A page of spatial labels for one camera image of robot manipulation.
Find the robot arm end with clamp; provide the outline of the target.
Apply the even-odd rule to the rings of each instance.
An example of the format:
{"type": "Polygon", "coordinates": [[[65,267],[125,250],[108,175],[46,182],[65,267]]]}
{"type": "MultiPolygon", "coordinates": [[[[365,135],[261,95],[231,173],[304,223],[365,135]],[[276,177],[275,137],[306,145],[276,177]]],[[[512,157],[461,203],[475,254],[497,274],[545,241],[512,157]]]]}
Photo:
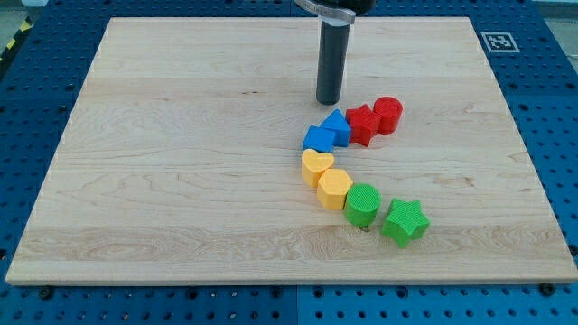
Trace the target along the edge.
{"type": "Polygon", "coordinates": [[[326,23],[354,24],[361,16],[376,6],[376,0],[294,0],[303,10],[317,15],[326,23]]]}

